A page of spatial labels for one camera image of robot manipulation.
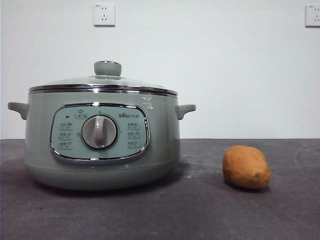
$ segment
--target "dial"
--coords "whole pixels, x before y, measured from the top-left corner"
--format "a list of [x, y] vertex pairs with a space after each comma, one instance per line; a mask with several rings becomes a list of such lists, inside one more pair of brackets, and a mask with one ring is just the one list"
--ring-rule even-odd
[[107, 116], [93, 116], [83, 124], [82, 138], [91, 148], [105, 149], [115, 141], [116, 137], [116, 124]]

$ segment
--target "control panel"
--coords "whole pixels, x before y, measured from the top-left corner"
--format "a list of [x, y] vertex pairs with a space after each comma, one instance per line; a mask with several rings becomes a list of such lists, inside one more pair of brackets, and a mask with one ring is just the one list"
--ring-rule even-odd
[[148, 119], [138, 106], [79, 103], [55, 112], [50, 147], [66, 159], [115, 160], [140, 153], [149, 139]]

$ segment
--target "countertop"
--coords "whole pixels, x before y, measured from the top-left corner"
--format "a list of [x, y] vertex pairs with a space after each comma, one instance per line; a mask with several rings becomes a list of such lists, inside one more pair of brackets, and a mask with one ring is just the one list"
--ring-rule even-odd
[[[224, 181], [227, 148], [260, 149], [269, 186]], [[183, 139], [166, 178], [112, 191], [60, 190], [33, 181], [24, 140], [1, 140], [2, 240], [320, 239], [320, 139]]]

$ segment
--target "lid handle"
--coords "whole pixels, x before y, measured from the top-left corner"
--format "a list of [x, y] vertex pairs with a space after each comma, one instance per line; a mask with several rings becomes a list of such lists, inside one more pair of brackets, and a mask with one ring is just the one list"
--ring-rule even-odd
[[94, 72], [96, 75], [120, 76], [121, 64], [115, 61], [97, 61], [94, 63]]

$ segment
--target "electrical socket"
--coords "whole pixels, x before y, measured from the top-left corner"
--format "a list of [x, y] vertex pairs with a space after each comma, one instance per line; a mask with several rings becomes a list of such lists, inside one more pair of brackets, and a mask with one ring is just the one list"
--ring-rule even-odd
[[93, 7], [93, 24], [97, 27], [116, 26], [115, 5], [113, 3], [95, 4]]
[[305, 6], [305, 26], [320, 27], [320, 5]]

